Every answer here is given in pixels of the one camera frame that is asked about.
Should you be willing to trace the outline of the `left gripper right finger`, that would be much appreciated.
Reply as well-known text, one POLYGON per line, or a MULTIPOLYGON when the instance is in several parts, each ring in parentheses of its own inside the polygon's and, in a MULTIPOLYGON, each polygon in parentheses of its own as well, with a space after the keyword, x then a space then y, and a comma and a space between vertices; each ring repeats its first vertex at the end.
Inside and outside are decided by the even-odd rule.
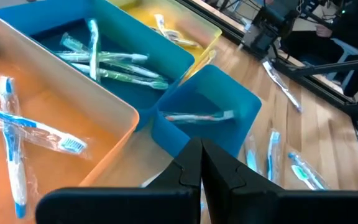
POLYGON ((211 140, 202 179, 212 223, 358 223, 358 191, 285 190, 211 140))

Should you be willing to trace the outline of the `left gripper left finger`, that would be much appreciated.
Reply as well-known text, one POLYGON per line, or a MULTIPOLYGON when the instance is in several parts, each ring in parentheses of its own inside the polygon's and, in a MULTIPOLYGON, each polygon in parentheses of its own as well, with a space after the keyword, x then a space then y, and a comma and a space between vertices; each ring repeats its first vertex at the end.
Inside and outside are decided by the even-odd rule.
POLYGON ((190 140, 167 168, 140 187, 65 187, 36 206, 36 223, 200 222, 203 144, 190 140))

